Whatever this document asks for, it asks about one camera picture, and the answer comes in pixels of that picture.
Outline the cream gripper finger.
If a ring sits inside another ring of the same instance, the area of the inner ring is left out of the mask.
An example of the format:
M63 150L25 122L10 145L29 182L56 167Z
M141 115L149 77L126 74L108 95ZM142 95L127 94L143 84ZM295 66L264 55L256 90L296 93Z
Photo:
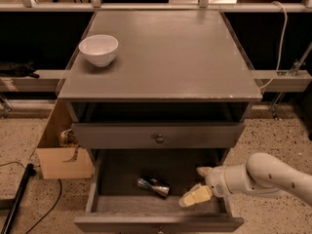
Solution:
M196 184L188 192L186 192L178 201L183 208L193 206L209 201L213 196L213 192L207 185Z
M199 176L206 177L212 171L212 168L211 167L198 167L196 171Z

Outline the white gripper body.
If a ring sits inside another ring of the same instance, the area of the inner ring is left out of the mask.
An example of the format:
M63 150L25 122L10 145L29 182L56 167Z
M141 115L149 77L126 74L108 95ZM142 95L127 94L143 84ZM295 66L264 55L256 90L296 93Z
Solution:
M225 180L225 166L210 168L205 177L205 183L212 190L213 194L218 197L226 197L231 194Z

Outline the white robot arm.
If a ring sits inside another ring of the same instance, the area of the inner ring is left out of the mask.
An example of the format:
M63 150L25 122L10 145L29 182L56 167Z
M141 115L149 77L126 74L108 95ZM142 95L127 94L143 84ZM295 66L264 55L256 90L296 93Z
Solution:
M179 199L183 208L238 193L269 198L289 193L312 205L312 176L267 153L255 153L241 165L199 167L197 173L205 185L196 184Z

